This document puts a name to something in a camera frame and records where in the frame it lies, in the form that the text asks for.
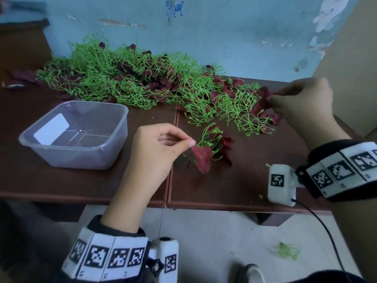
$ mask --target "white label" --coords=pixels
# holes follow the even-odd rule
[[[42,145],[51,145],[68,127],[67,120],[59,113],[34,133],[34,137]]]

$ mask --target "beige wall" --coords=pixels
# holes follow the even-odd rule
[[[314,76],[334,90],[334,114],[362,136],[377,127],[377,0],[360,0]]]

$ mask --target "white sensor device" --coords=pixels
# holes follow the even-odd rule
[[[274,164],[268,173],[268,200],[273,203],[294,206],[296,188],[305,187],[299,183],[295,170],[283,164]]]

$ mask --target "wrist band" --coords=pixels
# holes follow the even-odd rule
[[[112,236],[83,228],[61,270],[71,279],[93,282],[139,276],[149,246],[148,237]]]
[[[296,175],[314,198],[352,201],[377,197],[377,144],[364,142],[344,148]]]

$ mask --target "shoe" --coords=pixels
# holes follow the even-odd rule
[[[236,283],[265,283],[265,281],[259,267],[255,264],[248,264],[238,273]]]

